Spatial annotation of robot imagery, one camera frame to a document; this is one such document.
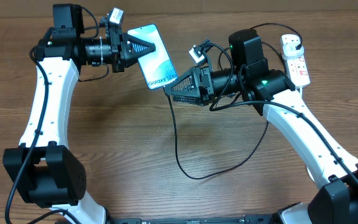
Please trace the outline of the Samsung Galaxy smartphone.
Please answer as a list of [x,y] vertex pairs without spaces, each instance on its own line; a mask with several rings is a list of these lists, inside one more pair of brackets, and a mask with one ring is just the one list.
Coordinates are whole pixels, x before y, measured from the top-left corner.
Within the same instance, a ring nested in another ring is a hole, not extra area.
[[163,87],[178,78],[175,67],[155,24],[137,27],[128,30],[127,33],[155,45],[153,52],[138,59],[138,64],[149,89],[153,90]]

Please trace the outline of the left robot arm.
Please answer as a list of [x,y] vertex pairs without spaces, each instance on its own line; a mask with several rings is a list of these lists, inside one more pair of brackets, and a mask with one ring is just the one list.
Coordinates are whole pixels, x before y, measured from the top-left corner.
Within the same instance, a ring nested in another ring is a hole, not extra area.
[[114,8],[95,29],[105,37],[85,36],[83,13],[78,4],[55,4],[53,22],[30,58],[37,69],[35,95],[19,145],[6,149],[2,163],[13,185],[6,205],[15,194],[25,203],[61,214],[69,223],[112,223],[106,207],[86,189],[84,165],[68,147],[68,117],[73,90],[84,65],[104,65],[107,72],[123,72],[155,51],[153,43],[122,31],[124,13]]

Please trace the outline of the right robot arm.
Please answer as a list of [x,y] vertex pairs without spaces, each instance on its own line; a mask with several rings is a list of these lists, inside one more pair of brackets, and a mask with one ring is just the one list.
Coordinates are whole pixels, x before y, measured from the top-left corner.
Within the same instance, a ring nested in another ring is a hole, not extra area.
[[294,79],[290,60],[303,56],[302,39],[282,44],[283,70],[269,68],[254,28],[228,38],[230,67],[209,66],[205,41],[191,49],[197,66],[164,87],[169,102],[221,110],[219,100],[235,95],[233,106],[251,105],[292,145],[318,188],[309,203],[295,203],[263,217],[264,223],[358,223],[358,159],[348,153],[307,108]]

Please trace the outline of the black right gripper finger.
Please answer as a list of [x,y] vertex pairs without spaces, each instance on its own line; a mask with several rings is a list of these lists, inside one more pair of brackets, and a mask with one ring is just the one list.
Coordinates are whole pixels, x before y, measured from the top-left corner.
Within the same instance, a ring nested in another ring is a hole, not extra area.
[[172,96],[201,96],[200,67],[191,67],[183,75],[169,83],[163,90]]
[[187,103],[191,105],[204,106],[203,100],[200,96],[183,96],[173,95],[173,101],[177,103]]

